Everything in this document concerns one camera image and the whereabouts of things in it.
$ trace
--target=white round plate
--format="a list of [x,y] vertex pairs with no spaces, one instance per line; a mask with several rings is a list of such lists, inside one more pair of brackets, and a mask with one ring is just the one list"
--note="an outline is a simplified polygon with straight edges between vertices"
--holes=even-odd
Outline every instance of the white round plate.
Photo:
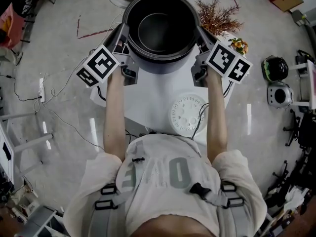
[[[199,111],[206,102],[196,94],[181,94],[172,104],[169,120],[173,130],[181,136],[192,137],[198,125]],[[201,116],[201,122],[196,135],[200,133],[207,124],[207,113]]]

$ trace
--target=concrete floor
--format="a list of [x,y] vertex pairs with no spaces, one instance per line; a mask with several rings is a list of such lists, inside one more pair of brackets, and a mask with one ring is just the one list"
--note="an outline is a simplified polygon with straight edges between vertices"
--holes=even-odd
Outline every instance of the concrete floor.
[[[221,6],[234,5],[233,0],[219,0]],[[282,131],[291,121],[289,109],[275,109],[266,102],[267,85],[260,64],[270,55],[283,57],[294,64],[297,49],[312,53],[307,34],[298,27],[289,13],[283,13],[268,0],[237,0],[241,6],[236,18],[244,22],[238,37],[249,44],[248,60],[253,63],[250,75],[234,88],[226,109],[229,149],[239,149],[248,158],[249,168],[263,193],[272,183],[272,172],[280,171],[286,159],[291,167],[301,154],[297,142],[285,147],[288,134]],[[16,77],[16,91],[21,98],[36,97],[39,78],[44,82],[46,98],[64,86],[74,67],[94,49],[105,33],[81,38],[111,26],[121,9],[109,0],[56,0],[55,5],[45,1],[35,18],[30,44],[23,44],[24,56],[18,67],[2,62],[2,75]],[[118,16],[114,22],[120,22]],[[291,86],[297,89],[296,72],[289,73]],[[13,81],[0,78],[5,114],[29,112],[34,101],[20,102],[13,93]],[[64,121],[75,126],[87,140],[102,144],[104,108],[90,99],[91,89],[72,76],[65,89],[46,106]],[[251,115],[247,106],[251,104]],[[20,142],[43,135],[43,121],[47,131],[54,134],[46,144],[26,150],[22,154],[21,170],[37,160],[44,165],[27,174],[43,203],[59,209],[67,207],[79,188],[87,159],[93,159],[98,148],[85,142],[72,128],[59,121],[47,109],[41,108],[34,117],[12,120],[12,127]],[[144,127],[126,121],[133,134],[144,132]]]

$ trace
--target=forearm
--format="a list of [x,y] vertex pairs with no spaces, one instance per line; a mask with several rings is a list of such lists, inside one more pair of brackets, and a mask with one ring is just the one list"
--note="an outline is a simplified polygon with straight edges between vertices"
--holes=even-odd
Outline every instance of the forearm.
[[125,120],[124,120],[124,92],[123,77],[115,72],[108,80],[107,107],[103,144],[105,152],[116,155],[122,161],[125,159]]
[[208,85],[207,156],[211,162],[227,150],[227,127],[221,77],[214,72]]

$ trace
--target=shirt sleeve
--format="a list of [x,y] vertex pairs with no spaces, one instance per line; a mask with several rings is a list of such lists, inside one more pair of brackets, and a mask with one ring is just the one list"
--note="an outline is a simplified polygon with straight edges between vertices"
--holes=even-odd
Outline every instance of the shirt sleeve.
[[80,188],[71,200],[64,214],[65,228],[71,237],[83,236],[82,230],[89,228],[93,204],[98,199],[99,190],[115,181],[121,160],[114,155],[101,153],[96,159],[88,160]]
[[219,154],[212,165],[218,171],[221,180],[234,183],[237,192],[245,199],[254,235],[265,220],[267,205],[252,178],[247,158],[239,150],[233,150]]

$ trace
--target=shoe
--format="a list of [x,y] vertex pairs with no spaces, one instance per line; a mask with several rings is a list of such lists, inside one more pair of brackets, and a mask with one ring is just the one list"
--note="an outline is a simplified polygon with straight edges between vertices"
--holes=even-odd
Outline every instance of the shoe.
[[17,55],[16,55],[16,63],[15,65],[18,66],[21,59],[22,59],[22,56],[23,56],[23,52],[19,52]]

